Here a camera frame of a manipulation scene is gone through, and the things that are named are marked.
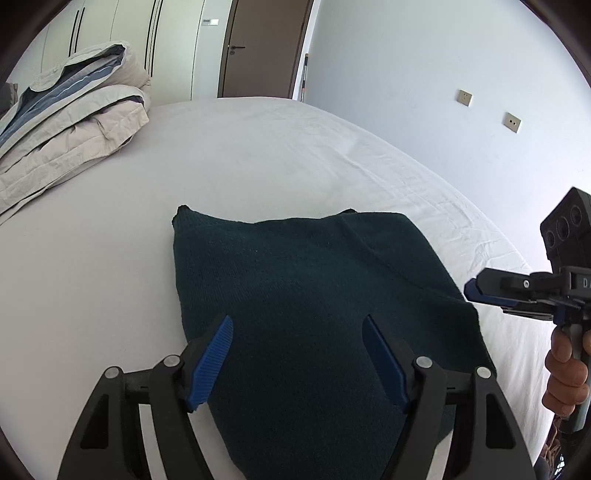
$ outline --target white wardrobe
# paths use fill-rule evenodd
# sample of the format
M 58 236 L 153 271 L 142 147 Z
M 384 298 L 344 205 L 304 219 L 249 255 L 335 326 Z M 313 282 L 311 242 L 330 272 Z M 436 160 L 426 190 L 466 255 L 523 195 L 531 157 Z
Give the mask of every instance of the white wardrobe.
M 39 73 L 109 40 L 134 46 L 152 77 L 152 104 L 191 99 L 204 0 L 72 0 L 35 38 L 8 81 L 22 93 Z

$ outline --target blue gripper pad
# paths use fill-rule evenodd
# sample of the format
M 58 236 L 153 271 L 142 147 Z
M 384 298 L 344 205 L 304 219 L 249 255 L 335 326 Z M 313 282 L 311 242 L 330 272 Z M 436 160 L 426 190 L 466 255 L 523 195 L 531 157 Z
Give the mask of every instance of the blue gripper pad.
M 468 301 L 484 303 L 486 305 L 495 305 L 497 307 L 515 307 L 519 303 L 515 300 L 506 300 L 500 299 L 498 297 L 489 297 L 488 295 L 483 295 L 480 290 L 478 290 L 478 285 L 476 285 L 475 278 L 468 280 L 466 285 L 464 285 L 464 296 L 468 299 Z
M 209 398 L 213 384 L 216 382 L 222 364 L 230 350 L 233 336 L 233 321 L 229 316 L 226 316 L 191 373 L 191 389 L 185 399 L 189 411 L 195 411 L 199 405 L 205 403 Z
M 406 390 L 407 379 L 402 366 L 392 354 L 386 340 L 370 316 L 365 317 L 361 332 L 365 349 L 374 364 L 388 399 L 404 414 L 407 414 L 410 409 L 410 399 Z

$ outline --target camera lens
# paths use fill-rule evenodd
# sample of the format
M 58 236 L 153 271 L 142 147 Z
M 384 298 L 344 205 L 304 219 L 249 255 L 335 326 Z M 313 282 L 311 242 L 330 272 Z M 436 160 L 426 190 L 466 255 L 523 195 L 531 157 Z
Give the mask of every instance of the camera lens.
M 546 232 L 546 245 L 548 245 L 549 248 L 552 248 L 553 246 L 555 246 L 556 244 L 556 238 L 554 237 L 554 234 L 548 230 Z
M 583 214 L 581 213 L 581 209 L 578 206 L 573 205 L 573 207 L 570 209 L 570 219 L 573 221 L 575 226 L 579 226 L 583 221 Z
M 556 222 L 556 233 L 558 233 L 558 238 L 561 240 L 566 240 L 569 237 L 569 222 L 566 218 L 560 217 L 558 219 Z

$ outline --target brown door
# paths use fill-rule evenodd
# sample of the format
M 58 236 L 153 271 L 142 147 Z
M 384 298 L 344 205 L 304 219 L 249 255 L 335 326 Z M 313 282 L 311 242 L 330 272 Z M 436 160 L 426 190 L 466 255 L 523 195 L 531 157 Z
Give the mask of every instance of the brown door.
M 311 0 L 235 0 L 234 7 L 219 96 L 292 97 Z

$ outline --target wrinkled sheet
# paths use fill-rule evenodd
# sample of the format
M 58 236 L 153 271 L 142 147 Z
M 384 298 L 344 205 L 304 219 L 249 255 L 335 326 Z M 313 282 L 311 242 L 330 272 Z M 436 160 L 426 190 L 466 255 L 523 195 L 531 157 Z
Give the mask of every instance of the wrinkled sheet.
M 460 288 L 484 267 L 529 271 L 454 188 L 329 113 L 262 98 L 154 108 L 128 146 L 0 226 L 0 422 L 34 476 L 56 477 L 105 368 L 151 368 L 184 348 L 170 224 L 182 204 L 245 222 L 348 208 L 401 212 Z M 498 381 L 535 458 L 552 419 L 540 403 L 552 325 L 476 308 Z M 142 413 L 152 478 L 164 479 Z M 214 477 L 243 479 L 207 405 L 191 420 Z M 448 448 L 449 438 L 437 448 L 431 479 L 441 478 Z

